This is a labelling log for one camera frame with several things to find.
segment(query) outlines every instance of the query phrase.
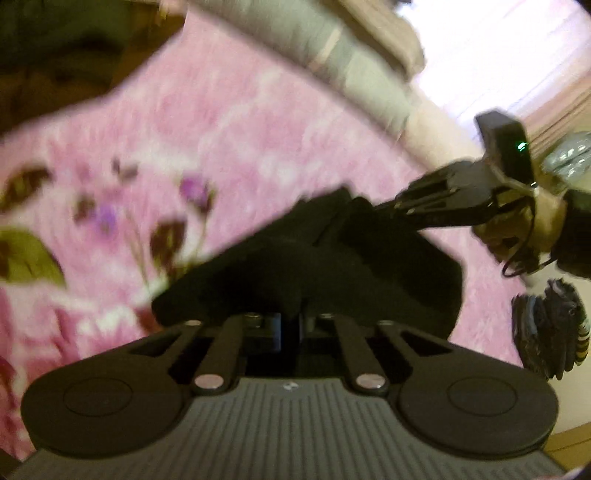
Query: beige blanket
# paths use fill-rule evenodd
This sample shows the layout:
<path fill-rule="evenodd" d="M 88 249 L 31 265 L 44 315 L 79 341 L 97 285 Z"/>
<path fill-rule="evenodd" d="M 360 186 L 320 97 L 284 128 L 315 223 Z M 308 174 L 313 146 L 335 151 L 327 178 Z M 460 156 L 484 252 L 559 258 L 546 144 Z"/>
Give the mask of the beige blanket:
<path fill-rule="evenodd" d="M 384 0 L 192 0 L 306 68 L 398 139 L 411 113 L 406 80 L 424 66 L 410 25 Z"/>

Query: black cloth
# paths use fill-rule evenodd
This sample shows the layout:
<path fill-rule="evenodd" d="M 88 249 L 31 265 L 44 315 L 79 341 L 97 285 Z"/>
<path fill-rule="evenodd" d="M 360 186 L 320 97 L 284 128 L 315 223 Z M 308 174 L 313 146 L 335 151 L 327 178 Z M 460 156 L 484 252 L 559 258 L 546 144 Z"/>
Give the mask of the black cloth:
<path fill-rule="evenodd" d="M 152 303 L 164 326 L 217 324 L 245 312 L 340 313 L 360 325 L 396 320 L 447 338 L 462 304 L 462 269 L 403 219 L 339 189 L 189 271 Z"/>
<path fill-rule="evenodd" d="M 569 190 L 564 199 L 566 218 L 552 257 L 561 270 L 591 278 L 591 194 Z"/>

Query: green leaf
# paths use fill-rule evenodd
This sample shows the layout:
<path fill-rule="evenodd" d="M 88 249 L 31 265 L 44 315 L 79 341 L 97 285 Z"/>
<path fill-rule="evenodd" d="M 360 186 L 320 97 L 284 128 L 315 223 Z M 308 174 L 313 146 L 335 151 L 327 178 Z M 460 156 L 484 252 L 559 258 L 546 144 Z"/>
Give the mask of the green leaf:
<path fill-rule="evenodd" d="M 174 256 L 183 246 L 186 230 L 186 220 L 158 224 L 150 237 L 150 253 L 158 271 L 170 269 Z"/>
<path fill-rule="evenodd" d="M 18 228 L 0 229 L 0 276 L 9 283 L 47 280 L 66 286 L 60 264 L 43 242 Z"/>
<path fill-rule="evenodd" d="M 8 213 L 33 197 L 44 183 L 51 181 L 51 173 L 45 167 L 30 167 L 8 179 L 2 197 L 0 213 Z"/>

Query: black fabric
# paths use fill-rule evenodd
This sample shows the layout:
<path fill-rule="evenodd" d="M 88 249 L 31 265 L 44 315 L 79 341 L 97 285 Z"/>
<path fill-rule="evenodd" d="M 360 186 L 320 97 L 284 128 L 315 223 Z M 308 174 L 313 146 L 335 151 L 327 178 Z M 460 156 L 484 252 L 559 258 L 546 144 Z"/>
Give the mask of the black fabric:
<path fill-rule="evenodd" d="M 584 360 L 577 361 L 577 350 L 587 316 L 571 284 L 549 280 L 544 294 L 513 299 L 513 340 L 524 367 L 545 379 L 562 380 L 564 372 Z"/>
<path fill-rule="evenodd" d="M 591 278 L 591 194 L 569 190 L 564 227 L 552 256 L 561 270 Z"/>
<path fill-rule="evenodd" d="M 169 326 L 244 312 L 391 319 L 447 338 L 462 269 L 402 219 L 348 190 L 298 202 L 285 216 L 189 271 L 152 303 Z"/>

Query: pink rug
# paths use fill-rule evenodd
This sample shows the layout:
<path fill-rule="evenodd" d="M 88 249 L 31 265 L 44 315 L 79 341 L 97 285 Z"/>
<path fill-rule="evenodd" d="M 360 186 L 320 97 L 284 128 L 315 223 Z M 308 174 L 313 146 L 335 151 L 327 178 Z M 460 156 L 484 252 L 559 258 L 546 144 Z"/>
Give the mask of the pink rug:
<path fill-rule="evenodd" d="M 196 14 L 123 88 L 19 129 L 0 158 L 0 447 L 21 459 L 29 383 L 152 329 L 164 260 L 212 255 L 302 195 L 348 183 L 380 201 L 421 173 L 317 82 Z M 467 229 L 429 236 L 465 266 L 452 341 L 519 364 L 521 283 Z"/>

